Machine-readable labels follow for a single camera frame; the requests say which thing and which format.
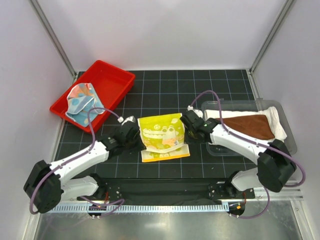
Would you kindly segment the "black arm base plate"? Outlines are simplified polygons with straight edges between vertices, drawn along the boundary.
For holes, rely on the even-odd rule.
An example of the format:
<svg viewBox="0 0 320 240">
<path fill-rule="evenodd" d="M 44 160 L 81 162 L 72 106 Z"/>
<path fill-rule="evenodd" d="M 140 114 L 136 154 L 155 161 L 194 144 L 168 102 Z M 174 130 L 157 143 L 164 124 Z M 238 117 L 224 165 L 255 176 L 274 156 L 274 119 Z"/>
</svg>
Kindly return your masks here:
<svg viewBox="0 0 320 240">
<path fill-rule="evenodd" d="M 107 189 L 92 201 L 124 199 L 126 205 L 212 205 L 216 201 L 254 199 L 252 188 L 229 195 L 226 178 L 103 178 Z"/>
</svg>

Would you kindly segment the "yellow patterned towel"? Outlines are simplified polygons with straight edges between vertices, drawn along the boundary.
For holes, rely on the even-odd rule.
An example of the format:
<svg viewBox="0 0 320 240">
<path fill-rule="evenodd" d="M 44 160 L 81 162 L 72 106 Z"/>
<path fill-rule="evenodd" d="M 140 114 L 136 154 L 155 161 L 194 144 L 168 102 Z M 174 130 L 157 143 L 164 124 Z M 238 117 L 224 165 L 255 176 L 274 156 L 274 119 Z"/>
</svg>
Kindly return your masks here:
<svg viewBox="0 0 320 240">
<path fill-rule="evenodd" d="M 140 137 L 145 145 L 141 151 L 143 163 L 167 161 L 190 156 L 185 144 L 185 127 L 181 113 L 154 115 L 138 119 Z"/>
</svg>

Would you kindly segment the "brown towel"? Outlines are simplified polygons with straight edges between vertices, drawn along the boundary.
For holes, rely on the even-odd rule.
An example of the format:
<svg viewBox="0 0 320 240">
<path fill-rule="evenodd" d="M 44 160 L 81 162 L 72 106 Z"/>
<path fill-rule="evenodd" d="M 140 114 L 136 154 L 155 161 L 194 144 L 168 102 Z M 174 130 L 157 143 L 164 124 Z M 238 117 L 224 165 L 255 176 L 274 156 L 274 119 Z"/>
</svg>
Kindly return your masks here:
<svg viewBox="0 0 320 240">
<path fill-rule="evenodd" d="M 262 114 L 223 118 L 223 122 L 231 129 L 252 138 L 265 141 L 275 138 L 267 117 Z"/>
</svg>

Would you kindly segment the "white terry towel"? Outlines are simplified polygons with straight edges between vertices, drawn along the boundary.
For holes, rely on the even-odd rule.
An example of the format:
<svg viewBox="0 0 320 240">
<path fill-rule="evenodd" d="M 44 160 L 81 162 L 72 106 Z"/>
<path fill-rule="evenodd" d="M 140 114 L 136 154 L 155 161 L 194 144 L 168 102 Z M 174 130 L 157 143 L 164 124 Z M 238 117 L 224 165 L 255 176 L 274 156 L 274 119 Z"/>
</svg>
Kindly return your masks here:
<svg viewBox="0 0 320 240">
<path fill-rule="evenodd" d="M 233 118 L 239 116 L 252 116 L 252 115 L 265 115 L 267 117 L 270 129 L 274 134 L 274 138 L 267 140 L 272 141 L 274 139 L 278 139 L 284 141 L 287 138 L 287 134 L 280 123 L 280 118 L 277 109 L 272 106 L 266 110 L 261 111 L 228 111 L 223 110 L 222 118 Z"/>
</svg>

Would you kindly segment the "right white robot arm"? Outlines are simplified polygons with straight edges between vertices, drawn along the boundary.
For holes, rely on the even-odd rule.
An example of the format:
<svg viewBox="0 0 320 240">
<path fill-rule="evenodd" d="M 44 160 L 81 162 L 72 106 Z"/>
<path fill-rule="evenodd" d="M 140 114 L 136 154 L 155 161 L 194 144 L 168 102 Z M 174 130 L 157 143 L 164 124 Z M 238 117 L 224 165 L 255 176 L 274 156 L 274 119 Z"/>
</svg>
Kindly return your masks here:
<svg viewBox="0 0 320 240">
<path fill-rule="evenodd" d="M 281 140 L 268 142 L 252 138 L 232 130 L 223 121 L 204 120 L 199 110 L 188 110 L 180 120 L 190 140 L 226 147 L 256 165 L 249 170 L 234 172 L 225 181 L 223 189 L 230 198 L 237 198 L 244 191 L 257 187 L 278 193 L 297 169 Z"/>
</svg>

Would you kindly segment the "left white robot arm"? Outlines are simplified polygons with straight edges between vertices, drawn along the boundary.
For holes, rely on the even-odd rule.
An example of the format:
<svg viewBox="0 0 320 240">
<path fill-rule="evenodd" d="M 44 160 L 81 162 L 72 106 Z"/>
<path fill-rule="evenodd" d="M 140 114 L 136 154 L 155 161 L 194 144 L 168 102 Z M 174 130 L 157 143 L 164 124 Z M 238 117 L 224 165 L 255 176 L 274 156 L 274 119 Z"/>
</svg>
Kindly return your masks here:
<svg viewBox="0 0 320 240">
<path fill-rule="evenodd" d="M 98 174 L 91 173 L 83 178 L 76 176 L 124 152 L 145 148 L 138 123 L 128 120 L 112 134 L 94 140 L 90 146 L 77 153 L 52 163 L 44 160 L 37 162 L 23 187 L 30 198 L 30 213 L 47 213 L 61 201 L 71 199 L 103 199 L 108 187 Z"/>
</svg>

